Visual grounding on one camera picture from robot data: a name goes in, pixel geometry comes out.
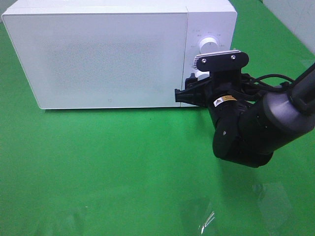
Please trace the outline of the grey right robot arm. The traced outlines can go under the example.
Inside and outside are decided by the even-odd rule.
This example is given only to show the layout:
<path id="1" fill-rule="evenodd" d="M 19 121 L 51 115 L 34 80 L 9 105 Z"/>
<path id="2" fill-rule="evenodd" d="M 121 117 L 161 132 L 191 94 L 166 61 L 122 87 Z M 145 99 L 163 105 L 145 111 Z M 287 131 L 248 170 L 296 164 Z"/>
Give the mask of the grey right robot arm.
<path id="1" fill-rule="evenodd" d="M 191 75 L 185 89 L 174 93 L 176 102 L 209 110 L 215 157 L 257 168 L 275 150 L 314 129 L 315 68 L 271 86 L 263 77 L 242 72 L 248 62 L 239 50 L 197 55 L 193 67 L 209 76 L 199 80 Z"/>

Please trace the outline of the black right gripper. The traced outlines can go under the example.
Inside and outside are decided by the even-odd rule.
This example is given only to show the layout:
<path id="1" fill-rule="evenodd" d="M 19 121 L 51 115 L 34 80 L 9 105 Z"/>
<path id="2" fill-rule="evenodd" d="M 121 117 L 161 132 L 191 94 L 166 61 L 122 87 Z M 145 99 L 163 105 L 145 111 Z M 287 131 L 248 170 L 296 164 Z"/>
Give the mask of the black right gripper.
<path id="1" fill-rule="evenodd" d="M 174 89 L 174 96 L 175 102 L 208 108 L 215 128 L 212 142 L 215 157 L 257 168 L 266 165 L 273 154 L 259 153 L 245 142 L 238 122 L 240 115 L 248 110 L 248 102 L 232 94 L 241 92 L 240 69 L 248 62 L 248 54 L 239 50 L 197 55 L 193 68 L 212 72 L 211 76 L 198 80 L 191 73 L 185 79 L 185 89 Z"/>

